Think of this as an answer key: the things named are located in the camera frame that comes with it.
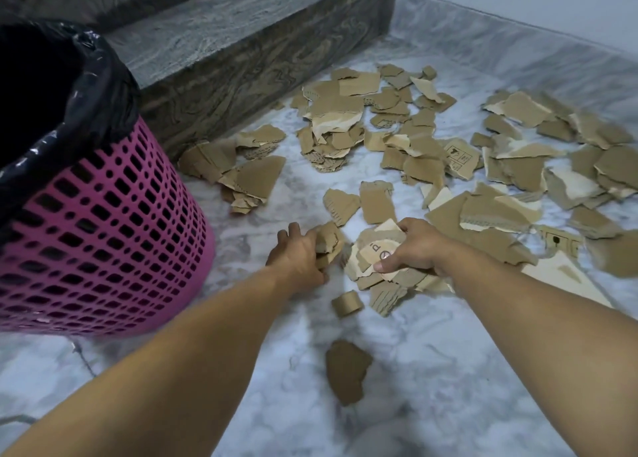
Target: black plastic bag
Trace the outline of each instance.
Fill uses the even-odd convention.
[[[17,211],[60,171],[124,139],[139,87],[92,29],[55,20],[0,26],[0,244]]]

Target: person's left hand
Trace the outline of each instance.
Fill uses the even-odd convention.
[[[277,269],[292,292],[310,291],[326,282],[326,276],[316,268],[316,237],[314,230],[301,235],[297,222],[288,226],[288,232],[277,232],[277,245],[266,266]]]

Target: hand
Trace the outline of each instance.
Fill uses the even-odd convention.
[[[283,276],[292,293],[310,291],[326,282],[326,276],[315,265],[316,240],[314,230],[301,235],[297,222],[288,226],[288,232],[277,232],[277,246],[270,252],[266,266]]]
[[[403,219],[399,227],[406,233],[406,241],[394,253],[374,265],[380,273],[394,272],[401,266],[418,269],[434,268],[439,276],[447,276],[445,266],[452,259],[452,252],[462,248],[455,241],[423,219]]]

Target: white marble floor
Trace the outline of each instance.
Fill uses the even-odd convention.
[[[376,63],[389,61],[408,70],[431,64],[439,72],[437,88],[459,100],[437,116],[436,137],[469,139],[485,117],[480,104],[505,86],[497,78],[392,38],[375,42],[335,67],[372,70]],[[325,72],[317,79],[328,76]],[[261,267],[276,232],[288,222],[296,220],[309,229],[329,220],[322,196],[330,187],[357,193],[362,180],[384,179],[394,183],[399,218],[423,216],[419,188],[403,185],[399,172],[379,168],[381,154],[359,147],[342,171],[319,174],[299,154],[295,131],[304,122],[296,110],[262,113],[240,128],[264,123],[288,134],[275,152],[288,160],[265,207],[247,217],[231,218],[218,187],[187,180],[218,242],[218,256],[202,295],[224,289]],[[525,134],[537,137],[533,131]],[[483,171],[477,172],[477,178],[484,179]],[[474,182],[451,182],[454,194],[473,186]],[[542,223],[563,227],[569,214],[547,199],[543,204]],[[624,228],[638,228],[637,204],[636,200],[622,206],[611,203],[602,212]],[[359,212],[345,233],[354,239],[366,227]],[[536,235],[525,242],[541,251]],[[619,308],[638,315],[635,281],[592,270],[585,253],[581,264]],[[366,309],[339,321],[330,300],[350,289],[355,285],[338,268],[331,268],[327,286],[294,299],[275,321],[250,387],[215,456],[573,455],[464,301],[452,295],[421,295],[405,301],[387,319]],[[362,299],[368,300],[367,292],[362,292]],[[374,356],[364,381],[364,399],[345,409],[325,378],[324,354],[337,338],[353,341]],[[92,370],[100,373],[146,339],[84,341],[82,346]],[[41,416],[89,378],[68,340],[0,335],[0,417]],[[24,427],[0,426],[0,451]]]

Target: pink plastic basket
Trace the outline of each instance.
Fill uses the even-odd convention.
[[[140,118],[25,204],[0,257],[0,330],[148,332],[201,289],[212,230]]]

